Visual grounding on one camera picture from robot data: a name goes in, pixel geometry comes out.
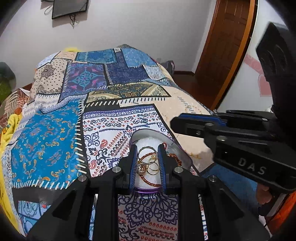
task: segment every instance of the pink wall decoration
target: pink wall decoration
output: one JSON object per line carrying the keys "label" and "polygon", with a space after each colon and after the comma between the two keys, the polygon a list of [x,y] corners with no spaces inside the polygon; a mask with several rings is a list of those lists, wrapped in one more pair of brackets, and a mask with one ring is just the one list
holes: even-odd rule
{"label": "pink wall decoration", "polygon": [[258,74],[258,86],[260,90],[260,96],[271,96],[271,89],[269,83],[266,81],[262,66],[257,59],[254,59],[252,56],[246,54],[244,58],[244,63],[249,65],[253,70]]}

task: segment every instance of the yellow cloth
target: yellow cloth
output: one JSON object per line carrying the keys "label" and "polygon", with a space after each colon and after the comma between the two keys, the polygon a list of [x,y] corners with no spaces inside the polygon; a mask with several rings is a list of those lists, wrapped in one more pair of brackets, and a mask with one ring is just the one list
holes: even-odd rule
{"label": "yellow cloth", "polygon": [[14,213],[12,212],[12,208],[6,193],[5,182],[4,182],[3,171],[2,171],[1,156],[5,150],[5,147],[9,143],[13,133],[15,132],[15,129],[18,127],[21,118],[22,118],[22,114],[10,115],[6,127],[2,130],[1,142],[0,142],[0,190],[1,190],[0,205],[4,210],[8,219],[11,221],[13,226],[18,231],[19,231],[18,223]]}

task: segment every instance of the brown door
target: brown door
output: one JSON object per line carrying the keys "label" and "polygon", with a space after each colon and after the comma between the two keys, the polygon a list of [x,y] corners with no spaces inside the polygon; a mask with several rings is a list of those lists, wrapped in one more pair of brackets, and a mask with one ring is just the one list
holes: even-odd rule
{"label": "brown door", "polygon": [[215,108],[213,104],[238,54],[249,9],[250,0],[217,0],[207,41],[195,72],[198,92],[207,96],[203,104],[211,109]]}

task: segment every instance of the patchwork bedspread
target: patchwork bedspread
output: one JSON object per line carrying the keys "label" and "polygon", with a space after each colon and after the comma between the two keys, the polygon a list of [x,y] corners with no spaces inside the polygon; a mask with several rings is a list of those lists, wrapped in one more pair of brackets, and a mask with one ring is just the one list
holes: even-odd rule
{"label": "patchwork bedspread", "polygon": [[[205,170],[212,153],[203,140],[170,129],[170,120],[182,112],[210,114],[161,65],[127,45],[45,58],[1,158],[19,231],[26,235],[79,175],[96,177],[116,166],[139,129],[180,144],[193,160],[193,174]],[[176,196],[119,196],[120,240],[177,240],[177,208]],[[93,208],[90,239],[94,215]],[[204,233],[207,239],[206,225]]]}

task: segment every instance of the orange fabric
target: orange fabric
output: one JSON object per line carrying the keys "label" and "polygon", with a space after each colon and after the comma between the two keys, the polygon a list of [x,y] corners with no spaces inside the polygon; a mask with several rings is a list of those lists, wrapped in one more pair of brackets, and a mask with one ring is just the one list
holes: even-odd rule
{"label": "orange fabric", "polygon": [[285,201],[285,204],[283,205],[283,207],[279,210],[279,212],[275,215],[275,217],[268,222],[267,226],[272,234],[275,234],[276,231],[282,225],[282,223],[286,220],[295,203],[296,203],[296,192],[290,194],[290,196]]}

